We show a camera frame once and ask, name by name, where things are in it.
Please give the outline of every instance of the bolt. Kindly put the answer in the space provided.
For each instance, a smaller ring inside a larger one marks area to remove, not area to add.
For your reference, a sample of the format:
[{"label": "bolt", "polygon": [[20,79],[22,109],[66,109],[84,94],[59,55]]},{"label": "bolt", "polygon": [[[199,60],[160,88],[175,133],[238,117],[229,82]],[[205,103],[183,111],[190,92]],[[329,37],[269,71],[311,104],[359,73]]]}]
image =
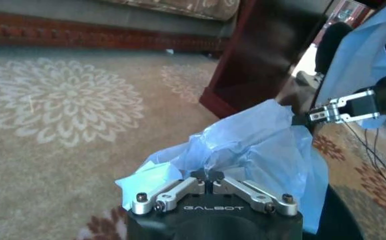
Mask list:
[{"label": "bolt", "polygon": [[147,202],[147,193],[146,192],[140,192],[139,194],[136,194],[136,201],[139,203]]},{"label": "bolt", "polygon": [[275,210],[277,210],[275,205],[271,202],[267,202],[265,205],[266,213],[273,214]]},{"label": "bolt", "polygon": [[156,201],[154,205],[154,210],[159,213],[162,213],[166,209],[166,204],[163,201]]},{"label": "bolt", "polygon": [[294,197],[293,197],[291,194],[285,193],[285,194],[282,195],[282,200],[283,200],[287,204],[294,203]]}]

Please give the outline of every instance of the beige carpet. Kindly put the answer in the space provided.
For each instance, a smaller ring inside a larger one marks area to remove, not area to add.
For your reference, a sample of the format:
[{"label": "beige carpet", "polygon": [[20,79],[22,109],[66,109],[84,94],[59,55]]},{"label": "beige carpet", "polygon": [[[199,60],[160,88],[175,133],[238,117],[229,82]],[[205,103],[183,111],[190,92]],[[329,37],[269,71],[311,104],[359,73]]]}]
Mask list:
[{"label": "beige carpet", "polygon": [[[123,239],[114,181],[218,120],[198,104],[215,67],[198,54],[0,48],[0,239]],[[386,239],[361,142],[329,125],[314,146],[366,238]]]}]

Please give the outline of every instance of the plastic bag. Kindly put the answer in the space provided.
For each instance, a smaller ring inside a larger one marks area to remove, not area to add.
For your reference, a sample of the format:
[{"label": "plastic bag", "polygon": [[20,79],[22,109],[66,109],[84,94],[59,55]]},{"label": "plastic bag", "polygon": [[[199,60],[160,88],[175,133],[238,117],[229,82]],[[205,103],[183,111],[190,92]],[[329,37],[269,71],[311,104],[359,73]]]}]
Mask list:
[{"label": "plastic bag", "polygon": [[[386,7],[343,38],[317,98],[325,104],[375,85],[386,77]],[[359,122],[363,128],[378,128],[386,116]]]},{"label": "plastic bag", "polygon": [[131,209],[135,193],[163,184],[156,176],[170,181],[201,168],[213,169],[239,181],[255,181],[278,195],[290,193],[303,214],[303,229],[317,233],[329,168],[309,130],[291,126],[293,115],[290,107],[267,100],[190,136],[187,143],[150,155],[136,173],[115,182],[123,188],[123,207]]}]

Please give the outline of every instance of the couch base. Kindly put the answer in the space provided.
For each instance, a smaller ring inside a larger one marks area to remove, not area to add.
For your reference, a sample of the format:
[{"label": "couch base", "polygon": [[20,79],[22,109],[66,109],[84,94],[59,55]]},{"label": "couch base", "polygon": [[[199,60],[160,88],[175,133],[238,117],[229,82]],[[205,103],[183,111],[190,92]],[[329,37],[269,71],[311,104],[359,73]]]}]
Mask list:
[{"label": "couch base", "polygon": [[138,30],[0,12],[0,45],[222,51],[229,38]]}]

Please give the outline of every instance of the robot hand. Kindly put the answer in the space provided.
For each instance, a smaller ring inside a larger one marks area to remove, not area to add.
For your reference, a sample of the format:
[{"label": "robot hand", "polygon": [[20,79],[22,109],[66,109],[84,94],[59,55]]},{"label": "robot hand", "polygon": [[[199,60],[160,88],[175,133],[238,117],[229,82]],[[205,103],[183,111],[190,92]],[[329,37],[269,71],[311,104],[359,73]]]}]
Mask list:
[{"label": "robot hand", "polygon": [[333,98],[306,114],[293,118],[293,125],[314,126],[318,123],[349,123],[386,115],[386,77],[375,86],[359,89],[354,94]]}]

